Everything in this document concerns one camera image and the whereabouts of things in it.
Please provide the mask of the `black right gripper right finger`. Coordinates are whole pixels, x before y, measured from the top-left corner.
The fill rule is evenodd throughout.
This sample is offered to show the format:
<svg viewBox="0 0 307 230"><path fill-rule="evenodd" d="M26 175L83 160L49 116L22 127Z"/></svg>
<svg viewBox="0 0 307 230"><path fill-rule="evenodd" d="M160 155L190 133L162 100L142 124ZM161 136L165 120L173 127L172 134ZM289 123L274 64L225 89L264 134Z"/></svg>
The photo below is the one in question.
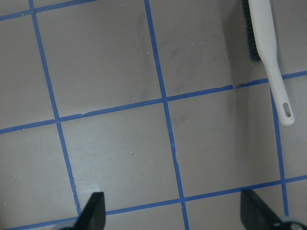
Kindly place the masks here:
<svg viewBox="0 0 307 230"><path fill-rule="evenodd" d="M240 220L246 230L283 230L284 222L253 191L244 189L240 195Z"/></svg>

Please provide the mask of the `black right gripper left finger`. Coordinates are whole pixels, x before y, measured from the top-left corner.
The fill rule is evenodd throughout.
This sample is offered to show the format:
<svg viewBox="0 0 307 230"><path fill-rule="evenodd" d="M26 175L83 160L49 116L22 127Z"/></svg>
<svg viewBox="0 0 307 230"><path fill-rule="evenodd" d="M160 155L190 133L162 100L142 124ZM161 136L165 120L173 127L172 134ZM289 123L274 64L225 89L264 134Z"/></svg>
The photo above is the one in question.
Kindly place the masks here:
<svg viewBox="0 0 307 230"><path fill-rule="evenodd" d="M91 194L73 230L103 230L106 225L105 196L103 192Z"/></svg>

